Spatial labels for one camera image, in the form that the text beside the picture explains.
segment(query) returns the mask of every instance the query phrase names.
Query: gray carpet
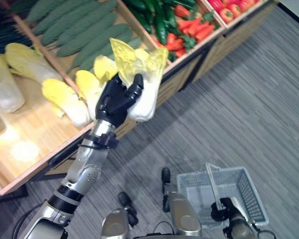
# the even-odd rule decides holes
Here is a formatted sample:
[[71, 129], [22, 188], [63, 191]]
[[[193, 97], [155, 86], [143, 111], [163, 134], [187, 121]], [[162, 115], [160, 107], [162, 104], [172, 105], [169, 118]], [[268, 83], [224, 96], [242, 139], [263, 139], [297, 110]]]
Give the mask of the gray carpet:
[[[269, 216], [265, 228], [279, 239], [299, 239], [299, 25], [278, 8], [235, 52], [121, 140], [67, 228], [69, 238], [99, 238], [121, 190], [138, 210], [132, 236], [152, 232], [169, 220], [161, 210], [161, 169], [170, 167], [175, 182], [205, 162], [245, 166]], [[20, 215], [59, 183], [29, 183], [28, 198], [0, 203], [0, 239], [10, 238]], [[157, 230], [169, 232], [164, 225]], [[220, 230], [204, 235], [224, 238]]]

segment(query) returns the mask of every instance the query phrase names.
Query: red pepper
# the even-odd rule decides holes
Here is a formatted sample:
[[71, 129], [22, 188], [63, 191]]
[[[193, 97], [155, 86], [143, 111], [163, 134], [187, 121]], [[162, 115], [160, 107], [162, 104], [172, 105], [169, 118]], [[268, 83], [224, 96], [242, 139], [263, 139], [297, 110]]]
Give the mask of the red pepper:
[[180, 50], [177, 50], [176, 51], [176, 57], [179, 58], [181, 57], [182, 55], [184, 55], [186, 53], [186, 49], [183, 48], [183, 49], [180, 49]]
[[176, 39], [175, 42], [165, 45], [169, 51], [177, 51], [184, 48], [183, 39]]
[[238, 4], [240, 0], [222, 0], [224, 7], [228, 7], [230, 4]]
[[178, 24], [178, 29], [180, 31], [183, 31], [185, 28], [188, 28], [189, 26], [191, 26], [193, 24], [193, 22], [195, 22], [195, 20], [182, 20], [179, 21]]
[[167, 43], [168, 44], [175, 42], [175, 40], [176, 40], [176, 35], [175, 34], [169, 33], [167, 35]]
[[232, 14], [234, 15], [234, 18], [236, 18], [239, 15], [241, 15], [240, 7], [238, 5], [236, 5], [236, 4], [230, 4], [228, 6], [228, 9], [232, 12]]
[[209, 36], [213, 32], [214, 28], [215, 28], [214, 25], [210, 25], [207, 28], [205, 28], [204, 30], [197, 33], [195, 35], [195, 38], [196, 38], [197, 42], [201, 42], [204, 38]]
[[208, 0], [211, 6], [215, 9], [216, 12], [219, 12], [224, 8], [224, 4], [221, 0]]
[[240, 11], [245, 12], [250, 7], [249, 0], [241, 0], [239, 3]]
[[227, 8], [222, 9], [219, 14], [225, 23], [229, 23], [234, 19], [233, 13]]
[[164, 46], [164, 45], [162, 45], [159, 41], [157, 41], [155, 38], [153, 38], [153, 41], [156, 43], [156, 45], [157, 45], [158, 47], [162, 47], [162, 46]]
[[176, 16], [179, 16], [179, 17], [187, 17], [188, 15], [190, 15], [190, 11], [187, 10], [185, 7], [183, 7], [180, 4], [176, 5], [174, 13]]
[[188, 34], [191, 36], [191, 37], [194, 37], [196, 32], [197, 32], [197, 27], [199, 25], [201, 21], [201, 18], [196, 18], [193, 22], [193, 24], [189, 27], [188, 29]]
[[209, 26], [209, 22], [204, 22], [203, 24], [198, 25], [196, 32], [200, 32], [201, 30], [205, 29], [208, 26]]

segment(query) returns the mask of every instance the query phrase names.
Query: cable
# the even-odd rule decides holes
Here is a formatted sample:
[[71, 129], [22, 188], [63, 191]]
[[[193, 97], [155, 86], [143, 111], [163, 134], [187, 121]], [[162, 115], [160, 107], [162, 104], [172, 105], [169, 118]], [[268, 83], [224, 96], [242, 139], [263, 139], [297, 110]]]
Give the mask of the cable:
[[154, 228], [153, 233], [155, 233], [156, 228], [157, 228], [160, 224], [162, 224], [162, 223], [166, 223], [166, 224], [168, 224], [168, 225], [170, 226], [170, 228], [171, 228], [171, 231], [172, 231], [173, 235], [175, 235], [174, 230], [173, 230], [173, 226], [172, 226], [169, 222], [167, 222], [167, 221], [161, 221], [161, 222], [159, 222], [159, 223], [156, 225], [156, 227]]
[[35, 209], [41, 207], [42, 205], [43, 205], [43, 203], [36, 205], [35, 207], [33, 207], [32, 209], [27, 211], [25, 214], [23, 214], [19, 218], [19, 220], [17, 221], [17, 223], [15, 224], [15, 226], [13, 228], [11, 239], [17, 239], [18, 233], [19, 233], [20, 228], [21, 228], [22, 224], [24, 223], [25, 219], [30, 215], [30, 213], [32, 213]]
[[256, 230], [256, 232], [257, 232], [257, 238], [258, 239], [260, 239], [260, 234], [261, 233], [269, 233], [269, 234], [271, 234], [271, 235], [273, 235], [274, 236], [274, 239], [277, 239], [277, 237], [276, 237], [276, 235], [272, 232], [272, 231], [270, 231], [270, 230], [260, 230], [255, 224], [252, 224], [253, 225], [253, 228]]

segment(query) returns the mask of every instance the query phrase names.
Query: gray plastic basket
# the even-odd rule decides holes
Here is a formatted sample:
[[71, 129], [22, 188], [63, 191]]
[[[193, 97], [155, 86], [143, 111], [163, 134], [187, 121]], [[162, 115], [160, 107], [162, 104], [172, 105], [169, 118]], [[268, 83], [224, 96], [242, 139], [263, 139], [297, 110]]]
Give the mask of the gray plastic basket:
[[220, 198], [236, 197], [247, 213], [248, 223], [256, 222], [258, 226], [268, 224], [268, 217], [257, 190], [245, 167], [225, 168], [206, 163], [205, 172], [179, 174], [177, 176], [178, 192], [187, 197], [203, 228], [218, 228], [229, 225], [219, 223], [211, 216], [211, 205], [216, 202], [221, 209]]

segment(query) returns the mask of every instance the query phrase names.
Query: basket handle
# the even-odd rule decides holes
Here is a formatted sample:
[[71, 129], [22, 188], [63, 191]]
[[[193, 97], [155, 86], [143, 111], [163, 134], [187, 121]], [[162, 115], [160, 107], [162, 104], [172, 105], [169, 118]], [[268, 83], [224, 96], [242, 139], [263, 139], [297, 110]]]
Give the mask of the basket handle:
[[215, 180], [214, 180], [214, 177], [213, 177], [213, 172], [212, 172], [212, 169], [211, 169], [212, 167], [216, 170], [220, 169], [220, 167], [212, 165], [211, 163], [206, 163], [206, 170], [207, 170], [207, 174], [208, 174], [208, 177], [209, 177], [209, 180], [210, 180], [211, 188], [213, 190], [213, 194], [214, 194], [214, 198], [215, 198], [215, 202], [216, 202], [216, 207], [217, 207], [217, 210], [220, 211], [220, 210], [222, 210], [222, 204], [221, 204], [220, 198], [218, 196], [218, 190], [217, 190], [216, 183], [215, 183]]

